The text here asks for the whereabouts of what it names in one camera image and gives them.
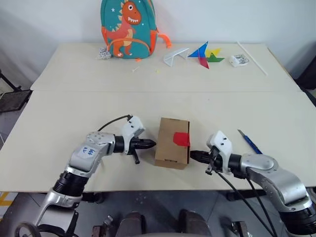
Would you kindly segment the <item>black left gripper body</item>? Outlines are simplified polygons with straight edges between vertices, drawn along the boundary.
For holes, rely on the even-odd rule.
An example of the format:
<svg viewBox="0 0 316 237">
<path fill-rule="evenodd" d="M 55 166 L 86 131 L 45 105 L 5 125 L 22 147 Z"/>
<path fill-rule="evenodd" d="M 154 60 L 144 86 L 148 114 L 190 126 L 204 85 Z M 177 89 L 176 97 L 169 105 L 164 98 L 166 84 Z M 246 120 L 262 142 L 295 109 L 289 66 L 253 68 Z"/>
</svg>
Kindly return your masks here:
<svg viewBox="0 0 316 237">
<path fill-rule="evenodd" d="M 139 164 L 140 160 L 138 158 L 136 150 L 139 149 L 141 144 L 141 139 L 132 138 L 129 144 L 129 150 L 127 152 L 128 156 L 133 156 L 135 164 Z"/>
</svg>

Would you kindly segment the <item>teal dinosaur backpack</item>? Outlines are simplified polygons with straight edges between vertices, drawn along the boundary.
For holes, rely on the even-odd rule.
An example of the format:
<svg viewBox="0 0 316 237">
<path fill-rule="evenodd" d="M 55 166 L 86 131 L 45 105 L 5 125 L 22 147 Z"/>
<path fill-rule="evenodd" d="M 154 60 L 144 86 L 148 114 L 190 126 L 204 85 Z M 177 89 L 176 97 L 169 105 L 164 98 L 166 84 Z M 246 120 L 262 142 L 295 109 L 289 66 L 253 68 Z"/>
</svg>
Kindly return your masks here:
<svg viewBox="0 0 316 237">
<path fill-rule="evenodd" d="M 105 48 L 112 57 L 149 57 L 158 38 L 172 47 L 170 38 L 158 30 L 153 0 L 102 0 L 100 19 Z"/>
</svg>

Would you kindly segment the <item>red translucent plastic triangle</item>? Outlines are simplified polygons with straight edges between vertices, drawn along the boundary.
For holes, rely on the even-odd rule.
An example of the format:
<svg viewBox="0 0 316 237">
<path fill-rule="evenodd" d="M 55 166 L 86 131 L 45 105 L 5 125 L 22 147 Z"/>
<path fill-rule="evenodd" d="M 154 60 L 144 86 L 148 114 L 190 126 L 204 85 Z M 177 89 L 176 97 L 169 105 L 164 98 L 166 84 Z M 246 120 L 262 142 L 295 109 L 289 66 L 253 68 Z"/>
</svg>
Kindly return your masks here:
<svg viewBox="0 0 316 237">
<path fill-rule="evenodd" d="M 208 61 L 207 61 L 207 58 L 206 58 L 206 56 L 205 56 L 205 49 L 203 49 L 202 47 L 200 47 L 200 48 L 198 49 L 198 60 L 199 60 L 199 63 L 200 63 L 203 67 L 209 69 Z"/>
</svg>

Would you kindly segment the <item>green translucent plastic triangle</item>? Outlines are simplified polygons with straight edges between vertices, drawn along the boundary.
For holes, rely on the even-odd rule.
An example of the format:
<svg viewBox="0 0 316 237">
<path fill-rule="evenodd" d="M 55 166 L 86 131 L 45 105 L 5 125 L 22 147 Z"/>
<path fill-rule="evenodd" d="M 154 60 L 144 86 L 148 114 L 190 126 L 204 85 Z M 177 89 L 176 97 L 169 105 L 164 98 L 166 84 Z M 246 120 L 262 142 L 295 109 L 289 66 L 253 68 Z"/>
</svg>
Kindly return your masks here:
<svg viewBox="0 0 316 237">
<path fill-rule="evenodd" d="M 211 53 L 210 56 L 207 58 L 207 61 L 210 63 L 219 63 L 223 61 L 225 58 L 217 57 L 215 54 Z"/>
</svg>

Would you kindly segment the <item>yellow translucent plastic triangle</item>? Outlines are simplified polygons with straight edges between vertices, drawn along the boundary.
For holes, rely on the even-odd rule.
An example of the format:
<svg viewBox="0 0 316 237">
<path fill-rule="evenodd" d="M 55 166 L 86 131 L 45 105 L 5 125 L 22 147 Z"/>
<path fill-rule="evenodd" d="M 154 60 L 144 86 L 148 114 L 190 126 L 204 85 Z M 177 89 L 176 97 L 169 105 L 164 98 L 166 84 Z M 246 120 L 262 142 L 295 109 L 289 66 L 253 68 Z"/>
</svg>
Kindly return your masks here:
<svg viewBox="0 0 316 237">
<path fill-rule="evenodd" d="M 213 54 L 214 56 L 217 57 L 217 55 L 220 53 L 220 51 L 221 51 L 221 48 L 216 48 L 216 49 L 209 49 L 209 48 L 207 48 L 206 51 L 205 51 L 205 56 L 207 58 L 209 58 Z"/>
</svg>

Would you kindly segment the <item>black flat tray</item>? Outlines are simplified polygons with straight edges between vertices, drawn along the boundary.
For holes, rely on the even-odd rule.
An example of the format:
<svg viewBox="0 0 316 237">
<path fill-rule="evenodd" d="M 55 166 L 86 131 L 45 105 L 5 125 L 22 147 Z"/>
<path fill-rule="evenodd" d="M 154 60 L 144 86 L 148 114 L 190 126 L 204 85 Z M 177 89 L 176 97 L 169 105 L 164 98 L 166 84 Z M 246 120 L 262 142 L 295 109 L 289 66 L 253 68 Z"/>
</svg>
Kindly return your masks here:
<svg viewBox="0 0 316 237">
<path fill-rule="evenodd" d="M 4 93 L 0 98 L 0 114 L 21 110 L 31 94 L 31 90 Z"/>
</svg>

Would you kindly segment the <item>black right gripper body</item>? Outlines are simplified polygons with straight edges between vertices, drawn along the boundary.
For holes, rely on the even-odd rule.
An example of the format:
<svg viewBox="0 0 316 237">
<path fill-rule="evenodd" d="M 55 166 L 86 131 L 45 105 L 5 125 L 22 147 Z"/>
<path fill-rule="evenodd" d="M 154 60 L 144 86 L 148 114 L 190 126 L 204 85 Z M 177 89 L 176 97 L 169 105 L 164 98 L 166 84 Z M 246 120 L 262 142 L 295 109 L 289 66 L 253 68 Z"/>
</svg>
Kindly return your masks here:
<svg viewBox="0 0 316 237">
<path fill-rule="evenodd" d="M 215 173 L 222 172 L 222 161 L 220 161 L 220 159 L 218 158 L 219 156 L 220 155 L 218 149 L 211 149 L 208 155 L 209 165 L 205 170 L 206 174 L 212 175 L 213 171 Z"/>
</svg>

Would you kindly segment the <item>blue translucent plastic triangle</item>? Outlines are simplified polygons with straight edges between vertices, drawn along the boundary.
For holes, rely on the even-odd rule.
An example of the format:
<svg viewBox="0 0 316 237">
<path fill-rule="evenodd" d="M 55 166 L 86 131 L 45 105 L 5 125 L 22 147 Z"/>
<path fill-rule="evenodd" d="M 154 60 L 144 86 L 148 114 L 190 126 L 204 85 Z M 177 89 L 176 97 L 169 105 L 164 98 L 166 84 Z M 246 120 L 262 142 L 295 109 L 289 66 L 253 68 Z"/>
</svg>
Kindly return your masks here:
<svg viewBox="0 0 316 237">
<path fill-rule="evenodd" d="M 205 51 L 208 46 L 208 41 L 204 43 L 202 46 L 200 46 L 197 50 L 195 50 L 193 53 L 191 53 L 188 57 L 193 58 L 205 58 Z"/>
</svg>

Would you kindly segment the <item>small white clear packet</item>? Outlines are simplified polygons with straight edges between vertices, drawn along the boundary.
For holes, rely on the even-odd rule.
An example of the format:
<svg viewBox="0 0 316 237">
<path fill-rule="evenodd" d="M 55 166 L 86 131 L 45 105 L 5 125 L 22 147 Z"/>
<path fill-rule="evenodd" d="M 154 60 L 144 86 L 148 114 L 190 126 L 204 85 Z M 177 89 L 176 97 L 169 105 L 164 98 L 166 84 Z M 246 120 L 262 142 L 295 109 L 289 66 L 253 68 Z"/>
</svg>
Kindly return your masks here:
<svg viewBox="0 0 316 237">
<path fill-rule="evenodd" d="M 229 57 L 229 63 L 233 67 L 243 67 L 249 63 L 249 59 L 244 54 L 232 55 Z"/>
</svg>

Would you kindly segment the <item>red tape seal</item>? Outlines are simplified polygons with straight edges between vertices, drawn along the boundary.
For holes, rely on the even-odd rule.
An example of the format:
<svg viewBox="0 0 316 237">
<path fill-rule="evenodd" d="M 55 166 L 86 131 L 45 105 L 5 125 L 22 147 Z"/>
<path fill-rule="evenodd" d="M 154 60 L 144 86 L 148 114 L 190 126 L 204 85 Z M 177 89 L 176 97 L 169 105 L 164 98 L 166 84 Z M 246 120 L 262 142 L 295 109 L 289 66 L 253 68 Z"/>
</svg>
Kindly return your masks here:
<svg viewBox="0 0 316 237">
<path fill-rule="evenodd" d="M 187 132 L 175 132 L 173 134 L 173 143 L 181 147 L 189 147 L 190 144 L 190 134 Z"/>
</svg>

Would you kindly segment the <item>brown cardboard box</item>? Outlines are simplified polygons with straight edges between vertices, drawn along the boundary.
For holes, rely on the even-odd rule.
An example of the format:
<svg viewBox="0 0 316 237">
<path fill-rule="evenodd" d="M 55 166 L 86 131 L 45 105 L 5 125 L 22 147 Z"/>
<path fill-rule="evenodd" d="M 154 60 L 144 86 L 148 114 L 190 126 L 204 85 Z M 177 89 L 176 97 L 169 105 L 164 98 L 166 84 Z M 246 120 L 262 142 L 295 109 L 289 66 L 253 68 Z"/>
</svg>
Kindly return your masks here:
<svg viewBox="0 0 316 237">
<path fill-rule="evenodd" d="M 181 147 L 174 144 L 173 134 L 175 132 L 190 133 L 190 122 L 173 118 L 161 118 L 155 152 L 156 166 L 183 170 L 189 164 L 190 146 Z"/>
</svg>

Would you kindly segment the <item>black tripod stand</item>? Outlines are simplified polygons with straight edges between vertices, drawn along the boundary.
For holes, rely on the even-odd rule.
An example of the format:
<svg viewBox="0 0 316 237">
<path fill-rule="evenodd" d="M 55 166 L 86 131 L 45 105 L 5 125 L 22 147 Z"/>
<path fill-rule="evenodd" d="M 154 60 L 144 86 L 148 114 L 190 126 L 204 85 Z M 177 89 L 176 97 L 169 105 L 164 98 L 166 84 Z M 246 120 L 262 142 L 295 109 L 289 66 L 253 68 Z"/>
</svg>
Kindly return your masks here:
<svg viewBox="0 0 316 237">
<path fill-rule="evenodd" d="M 16 87 L 1 71 L 0 69 L 0 79 L 2 79 L 14 92 L 21 91 L 21 86 Z"/>
</svg>

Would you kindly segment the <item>white folded plastic stand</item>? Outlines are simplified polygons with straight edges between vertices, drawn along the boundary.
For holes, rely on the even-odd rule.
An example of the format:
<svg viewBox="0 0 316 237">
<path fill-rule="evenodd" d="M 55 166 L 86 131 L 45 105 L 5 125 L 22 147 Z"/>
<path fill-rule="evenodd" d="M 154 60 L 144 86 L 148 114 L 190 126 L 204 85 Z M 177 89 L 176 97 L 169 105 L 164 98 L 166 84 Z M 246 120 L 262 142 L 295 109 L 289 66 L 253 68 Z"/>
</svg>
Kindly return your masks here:
<svg viewBox="0 0 316 237">
<path fill-rule="evenodd" d="M 166 65 L 168 65 L 169 67 L 172 67 L 173 66 L 173 61 L 174 61 L 174 58 L 179 56 L 183 59 L 187 59 L 188 57 L 188 53 L 189 53 L 189 48 L 187 47 L 184 47 L 184 48 L 180 48 L 176 51 L 173 51 L 171 53 L 168 53 L 167 55 L 165 55 L 163 57 L 163 61 Z"/>
</svg>

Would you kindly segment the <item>long white plastic stick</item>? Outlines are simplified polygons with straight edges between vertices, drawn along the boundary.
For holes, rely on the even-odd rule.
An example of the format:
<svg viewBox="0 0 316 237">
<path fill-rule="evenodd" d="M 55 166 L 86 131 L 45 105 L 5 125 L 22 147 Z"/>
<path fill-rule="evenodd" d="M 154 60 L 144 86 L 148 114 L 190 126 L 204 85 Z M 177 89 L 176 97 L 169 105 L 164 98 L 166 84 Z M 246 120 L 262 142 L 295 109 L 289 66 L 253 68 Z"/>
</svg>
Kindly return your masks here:
<svg viewBox="0 0 316 237">
<path fill-rule="evenodd" d="M 268 76 L 266 70 L 257 62 L 257 60 L 252 56 L 252 54 L 239 41 L 237 41 L 237 44 L 250 57 L 254 64 L 263 72 L 263 74 L 265 76 Z"/>
</svg>

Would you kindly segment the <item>dark metal bracket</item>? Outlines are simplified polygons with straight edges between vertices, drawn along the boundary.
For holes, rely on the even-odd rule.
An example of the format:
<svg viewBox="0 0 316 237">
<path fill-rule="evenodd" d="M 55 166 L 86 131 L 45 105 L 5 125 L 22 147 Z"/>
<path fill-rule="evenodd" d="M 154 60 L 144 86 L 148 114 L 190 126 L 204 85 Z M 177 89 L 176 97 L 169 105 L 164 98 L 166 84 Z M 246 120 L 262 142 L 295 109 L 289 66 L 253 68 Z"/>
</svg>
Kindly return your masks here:
<svg viewBox="0 0 316 237">
<path fill-rule="evenodd" d="M 232 230 L 238 237 L 249 237 L 247 225 L 244 221 L 231 222 Z"/>
<path fill-rule="evenodd" d="M 98 226 L 93 226 L 91 237 L 107 237 L 107 233 L 112 227 L 113 217 L 108 215 L 103 223 Z"/>
</svg>

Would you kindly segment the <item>dark rounded brown shape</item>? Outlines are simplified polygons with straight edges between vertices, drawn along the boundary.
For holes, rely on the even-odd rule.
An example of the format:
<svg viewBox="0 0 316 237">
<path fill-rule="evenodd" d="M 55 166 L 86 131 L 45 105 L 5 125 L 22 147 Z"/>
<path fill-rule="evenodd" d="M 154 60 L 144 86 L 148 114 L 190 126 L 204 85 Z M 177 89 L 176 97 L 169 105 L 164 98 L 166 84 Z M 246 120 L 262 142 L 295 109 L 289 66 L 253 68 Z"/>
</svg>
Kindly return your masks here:
<svg viewBox="0 0 316 237">
<path fill-rule="evenodd" d="M 124 237 L 132 237 L 146 233 L 145 216 L 139 212 L 127 214 L 120 224 L 120 231 Z"/>
<path fill-rule="evenodd" d="M 178 232 L 211 236 L 210 229 L 205 219 L 194 211 L 181 209 L 178 217 Z"/>
</svg>

